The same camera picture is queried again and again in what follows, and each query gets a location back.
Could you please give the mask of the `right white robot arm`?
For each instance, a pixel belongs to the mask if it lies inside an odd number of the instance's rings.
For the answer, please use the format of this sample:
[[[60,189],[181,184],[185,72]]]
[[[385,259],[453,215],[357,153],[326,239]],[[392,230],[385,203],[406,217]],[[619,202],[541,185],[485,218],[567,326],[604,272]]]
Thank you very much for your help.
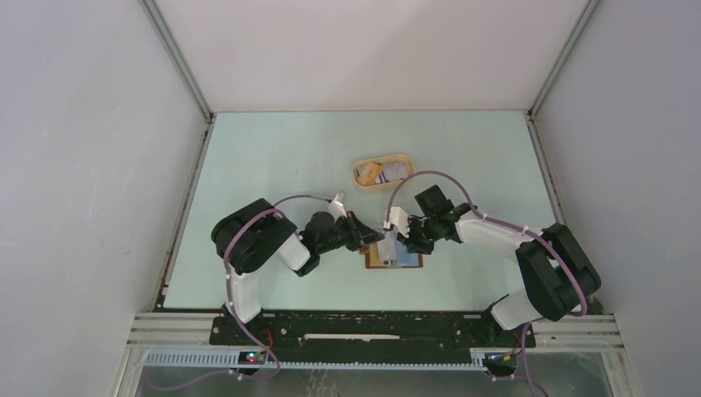
[[[515,263],[523,288],[491,304],[480,324],[482,338],[501,346],[514,329],[539,319],[583,316],[601,278],[572,231],[555,222],[531,229],[492,218],[470,203],[453,204],[433,185],[415,197],[422,215],[389,207],[384,228],[397,232],[412,253],[429,255],[440,240],[473,244]]]

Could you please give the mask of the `beige oval tray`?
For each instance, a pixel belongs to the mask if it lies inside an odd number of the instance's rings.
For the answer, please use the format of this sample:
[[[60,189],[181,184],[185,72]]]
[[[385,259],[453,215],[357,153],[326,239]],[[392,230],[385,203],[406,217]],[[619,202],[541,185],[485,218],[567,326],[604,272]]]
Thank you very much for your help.
[[[355,187],[362,192],[370,193],[370,192],[379,192],[383,190],[391,190],[395,189],[401,182],[403,182],[405,179],[401,181],[396,181],[396,182],[391,182],[391,183],[385,183],[384,178],[382,176],[382,173],[378,177],[378,179],[375,181],[374,185],[371,186],[361,186],[356,183],[356,176],[357,176],[357,168],[361,166],[362,164],[366,162],[375,162],[379,164],[383,164],[386,162],[396,162],[396,161],[403,161],[405,165],[408,168],[409,175],[413,174],[415,172],[415,166],[413,164],[412,158],[407,155],[407,154],[393,154],[393,155],[384,155],[380,157],[373,157],[369,159],[363,159],[363,160],[358,160],[356,161],[353,166],[352,166],[352,174],[353,174],[353,179],[354,179],[354,184]]]

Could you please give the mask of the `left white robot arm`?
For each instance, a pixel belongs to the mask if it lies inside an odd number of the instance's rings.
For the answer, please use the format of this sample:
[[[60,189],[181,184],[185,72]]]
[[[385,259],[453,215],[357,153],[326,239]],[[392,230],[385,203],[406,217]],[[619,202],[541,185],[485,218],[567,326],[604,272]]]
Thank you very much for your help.
[[[214,226],[211,240],[227,273],[225,306],[234,316],[229,333],[246,345],[260,337],[261,322],[256,316],[262,310],[261,268],[270,258],[277,257],[304,277],[318,267],[323,254],[341,248],[360,251],[383,239],[382,232],[334,200],[328,210],[314,213],[301,231],[264,198],[226,216]]]

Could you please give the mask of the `silver VIP credit card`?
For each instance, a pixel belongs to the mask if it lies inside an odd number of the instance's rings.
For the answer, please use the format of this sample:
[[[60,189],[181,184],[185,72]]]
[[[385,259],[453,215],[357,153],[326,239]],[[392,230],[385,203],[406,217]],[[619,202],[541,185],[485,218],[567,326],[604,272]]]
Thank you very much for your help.
[[[384,265],[391,265],[397,260],[397,240],[393,231],[384,231],[384,239],[377,242],[379,260]]]

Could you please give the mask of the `brown leather card holder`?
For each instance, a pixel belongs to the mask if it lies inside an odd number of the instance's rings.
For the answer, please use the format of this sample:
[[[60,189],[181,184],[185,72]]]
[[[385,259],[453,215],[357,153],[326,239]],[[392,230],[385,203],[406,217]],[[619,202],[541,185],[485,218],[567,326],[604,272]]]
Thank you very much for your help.
[[[364,257],[365,268],[368,270],[379,269],[421,269],[423,257],[418,253],[410,253],[405,245],[395,242],[395,257],[384,261],[380,258],[378,245],[376,243],[361,248],[360,254]]]

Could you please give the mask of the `gold credit card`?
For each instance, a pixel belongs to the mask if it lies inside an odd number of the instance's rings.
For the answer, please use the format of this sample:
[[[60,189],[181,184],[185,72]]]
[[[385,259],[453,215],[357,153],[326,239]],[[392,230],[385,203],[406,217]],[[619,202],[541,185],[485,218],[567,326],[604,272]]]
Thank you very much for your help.
[[[375,162],[366,162],[357,168],[356,183],[361,186],[371,186],[375,184],[380,174],[383,171],[383,166]]]

